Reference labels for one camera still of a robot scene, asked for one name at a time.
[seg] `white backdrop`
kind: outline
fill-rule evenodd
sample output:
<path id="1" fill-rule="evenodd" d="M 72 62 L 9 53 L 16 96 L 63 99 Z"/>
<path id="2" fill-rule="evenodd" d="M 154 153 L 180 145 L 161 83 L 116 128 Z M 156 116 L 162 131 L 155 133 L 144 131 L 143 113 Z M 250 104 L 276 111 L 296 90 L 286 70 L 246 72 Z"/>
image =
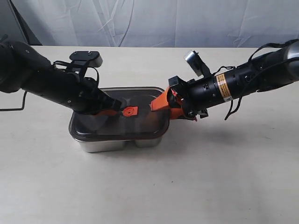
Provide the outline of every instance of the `white backdrop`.
<path id="1" fill-rule="evenodd" d="M 299 0 L 13 0 L 43 45 L 257 47 L 299 35 Z"/>

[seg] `table surface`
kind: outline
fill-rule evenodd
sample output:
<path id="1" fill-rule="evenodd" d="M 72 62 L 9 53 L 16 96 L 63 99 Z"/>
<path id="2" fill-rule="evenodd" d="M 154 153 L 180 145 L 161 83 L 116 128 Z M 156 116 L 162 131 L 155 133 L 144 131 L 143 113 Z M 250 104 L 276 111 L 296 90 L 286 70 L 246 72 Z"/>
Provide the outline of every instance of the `table surface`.
<path id="1" fill-rule="evenodd" d="M 35 49 L 52 62 L 99 51 L 100 87 L 195 78 L 183 59 L 189 49 Z M 254 51 L 195 50 L 211 71 Z M 28 94 L 24 111 L 0 115 L 0 223 L 298 223 L 298 87 L 252 94 L 227 121 L 229 103 L 198 122 L 171 121 L 156 148 L 95 154 L 70 136 L 71 110 Z M 0 94 L 1 107 L 19 106 L 22 94 Z"/>

